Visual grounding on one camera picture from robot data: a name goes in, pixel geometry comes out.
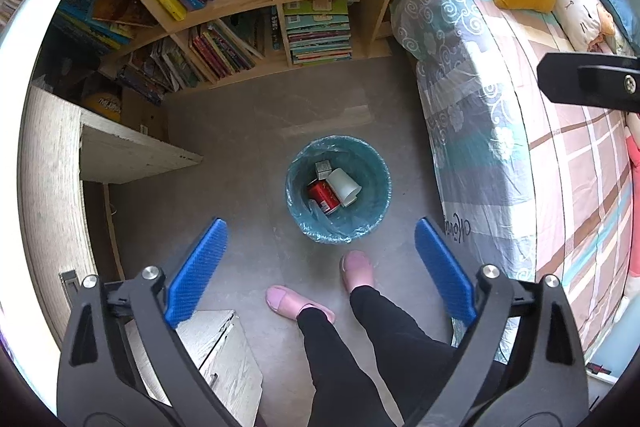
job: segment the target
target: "small white box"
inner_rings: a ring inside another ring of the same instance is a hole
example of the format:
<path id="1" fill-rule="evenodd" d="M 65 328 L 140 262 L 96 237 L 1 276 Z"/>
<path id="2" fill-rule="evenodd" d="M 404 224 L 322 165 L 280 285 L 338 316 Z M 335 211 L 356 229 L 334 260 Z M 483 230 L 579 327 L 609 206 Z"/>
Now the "small white box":
<path id="1" fill-rule="evenodd" d="M 325 180 L 331 174 L 331 163 L 328 160 L 316 163 L 316 175 L 319 180 Z"/>

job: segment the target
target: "screw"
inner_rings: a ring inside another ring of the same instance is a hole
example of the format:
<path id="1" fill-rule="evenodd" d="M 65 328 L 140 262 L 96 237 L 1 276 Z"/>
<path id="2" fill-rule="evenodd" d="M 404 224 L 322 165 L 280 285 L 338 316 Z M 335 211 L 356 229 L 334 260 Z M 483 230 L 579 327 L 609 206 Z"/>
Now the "screw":
<path id="1" fill-rule="evenodd" d="M 489 279 L 496 279 L 498 275 L 500 275 L 500 270 L 498 270 L 498 267 L 493 264 L 485 264 L 482 266 L 482 273 Z"/>
<path id="2" fill-rule="evenodd" d="M 630 74 L 625 77 L 625 89 L 629 94 L 636 92 L 636 80 Z"/>
<path id="3" fill-rule="evenodd" d="M 147 266 L 142 270 L 142 279 L 147 279 L 151 281 L 160 275 L 160 270 L 158 266 Z"/>
<path id="4" fill-rule="evenodd" d="M 560 284 L 560 280 L 555 275 L 545 275 L 545 284 L 551 288 L 556 288 Z"/>
<path id="5" fill-rule="evenodd" d="M 84 280 L 82 280 L 82 286 L 85 288 L 93 288 L 98 283 L 98 278 L 95 275 L 87 275 Z"/>

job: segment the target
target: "black pants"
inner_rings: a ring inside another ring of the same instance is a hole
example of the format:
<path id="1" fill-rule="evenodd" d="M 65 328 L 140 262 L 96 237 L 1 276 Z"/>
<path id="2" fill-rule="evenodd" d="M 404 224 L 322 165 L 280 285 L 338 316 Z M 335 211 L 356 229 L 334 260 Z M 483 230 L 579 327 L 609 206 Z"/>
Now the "black pants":
<path id="1" fill-rule="evenodd" d="M 429 338 L 405 311 L 370 286 L 354 289 L 350 301 L 373 344 L 378 372 L 407 420 L 424 396 L 437 397 L 455 348 Z M 394 427 L 375 384 L 324 313 L 302 310 L 298 326 L 316 388 L 308 427 Z M 495 392 L 503 370 L 494 362 L 478 401 Z"/>

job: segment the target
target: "white paper cup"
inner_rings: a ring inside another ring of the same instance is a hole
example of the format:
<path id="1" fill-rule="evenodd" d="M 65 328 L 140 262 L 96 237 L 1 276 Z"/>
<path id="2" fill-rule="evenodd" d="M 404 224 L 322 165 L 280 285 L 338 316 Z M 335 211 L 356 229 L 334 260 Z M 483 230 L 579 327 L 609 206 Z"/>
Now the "white paper cup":
<path id="1" fill-rule="evenodd" d="M 326 179 L 330 187 L 338 196 L 342 206 L 349 206 L 356 200 L 356 196 L 362 190 L 353 179 L 345 171 L 340 168 L 334 169 Z"/>

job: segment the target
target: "trash bag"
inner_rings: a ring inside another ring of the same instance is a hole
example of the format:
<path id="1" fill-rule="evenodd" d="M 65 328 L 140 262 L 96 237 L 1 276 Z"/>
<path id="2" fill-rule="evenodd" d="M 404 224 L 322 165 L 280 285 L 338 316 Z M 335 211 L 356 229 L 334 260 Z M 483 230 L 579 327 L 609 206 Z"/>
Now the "trash bag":
<path id="1" fill-rule="evenodd" d="M 316 179 L 316 162 L 329 160 L 362 186 L 357 199 L 325 216 L 306 187 Z M 285 184 L 287 206 L 300 230 L 317 243 L 350 243 L 375 229 L 391 202 L 391 176 L 382 156 L 352 136 L 325 136 L 308 144 L 292 161 Z"/>

